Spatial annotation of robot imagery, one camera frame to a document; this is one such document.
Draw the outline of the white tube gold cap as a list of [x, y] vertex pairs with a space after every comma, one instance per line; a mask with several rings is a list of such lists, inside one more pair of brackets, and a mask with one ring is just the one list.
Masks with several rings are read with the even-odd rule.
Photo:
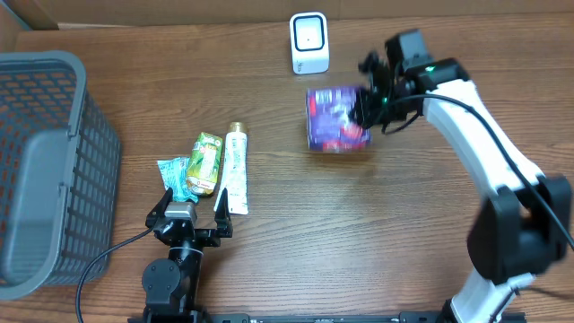
[[225, 137], [222, 181], [214, 211], [223, 196], [228, 199], [231, 214], [248, 214], [247, 149], [248, 131], [244, 123], [231, 122]]

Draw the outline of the green yellow snack pouch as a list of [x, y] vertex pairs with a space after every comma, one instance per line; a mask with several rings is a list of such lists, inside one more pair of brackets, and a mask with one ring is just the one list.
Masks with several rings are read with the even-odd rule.
[[219, 178], [223, 140], [202, 132], [193, 147], [187, 166], [186, 182], [192, 193], [209, 196]]

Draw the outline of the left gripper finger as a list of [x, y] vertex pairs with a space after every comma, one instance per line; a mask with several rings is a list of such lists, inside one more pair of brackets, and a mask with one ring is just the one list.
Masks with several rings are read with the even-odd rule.
[[231, 238], [233, 226], [228, 207], [228, 191], [226, 188], [220, 191], [221, 196], [216, 203], [214, 220], [216, 222], [216, 232], [220, 238]]
[[168, 188], [156, 206], [146, 215], [145, 226], [147, 228], [152, 228], [160, 218], [165, 216], [165, 211], [172, 198], [173, 189]]

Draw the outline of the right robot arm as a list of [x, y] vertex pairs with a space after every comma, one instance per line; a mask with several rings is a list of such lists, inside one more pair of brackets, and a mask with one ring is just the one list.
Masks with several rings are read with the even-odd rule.
[[544, 175], [517, 149], [454, 58], [416, 54], [386, 62], [371, 52], [358, 69], [369, 86], [359, 90], [351, 119], [386, 132], [393, 122], [408, 127], [425, 118], [448, 140], [481, 199], [466, 240], [473, 270], [436, 320], [502, 321], [520, 291], [573, 245], [568, 180]]

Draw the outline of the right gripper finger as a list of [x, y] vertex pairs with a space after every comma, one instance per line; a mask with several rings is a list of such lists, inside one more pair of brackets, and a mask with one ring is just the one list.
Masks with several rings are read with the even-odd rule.
[[349, 119], [363, 129], [369, 129], [373, 126], [372, 95], [368, 89], [359, 89], [356, 92], [354, 105], [349, 112]]
[[388, 90], [390, 88], [390, 69], [387, 62], [378, 54], [371, 51], [358, 64], [358, 69], [365, 74], [372, 90]]

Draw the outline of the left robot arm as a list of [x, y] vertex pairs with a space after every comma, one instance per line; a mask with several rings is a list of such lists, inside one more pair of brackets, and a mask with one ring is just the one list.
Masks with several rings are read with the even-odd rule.
[[195, 206], [173, 200], [168, 189], [148, 213], [145, 226], [169, 247], [166, 258], [158, 258], [143, 271], [146, 293], [141, 321], [211, 322], [206, 308], [196, 303], [196, 294], [205, 248], [218, 248], [221, 239], [233, 233], [228, 198], [223, 194], [215, 207], [214, 228], [198, 228]]

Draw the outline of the teal wet wipes pack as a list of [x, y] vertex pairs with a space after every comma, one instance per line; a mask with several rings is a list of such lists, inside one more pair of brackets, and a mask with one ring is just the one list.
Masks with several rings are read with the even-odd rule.
[[177, 157], [172, 160], [157, 161], [163, 185], [166, 190], [173, 190], [173, 200], [176, 202], [198, 202], [198, 196], [187, 186], [188, 157]]

